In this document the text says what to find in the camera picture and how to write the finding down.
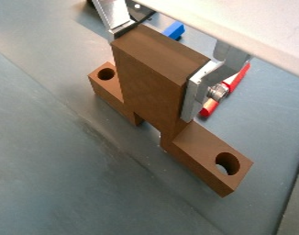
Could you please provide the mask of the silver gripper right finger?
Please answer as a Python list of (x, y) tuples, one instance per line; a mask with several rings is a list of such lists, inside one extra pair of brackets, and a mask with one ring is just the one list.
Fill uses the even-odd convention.
[(251, 60), (251, 55), (223, 41), (214, 49), (216, 62), (210, 61), (187, 80), (187, 90), (180, 118), (190, 122), (208, 100), (208, 89), (235, 75)]

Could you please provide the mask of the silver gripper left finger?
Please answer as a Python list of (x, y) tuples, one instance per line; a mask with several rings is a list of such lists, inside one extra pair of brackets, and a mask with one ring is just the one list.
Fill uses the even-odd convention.
[(107, 29), (108, 41), (114, 41), (136, 26), (127, 11), (126, 0), (92, 0), (92, 2)]

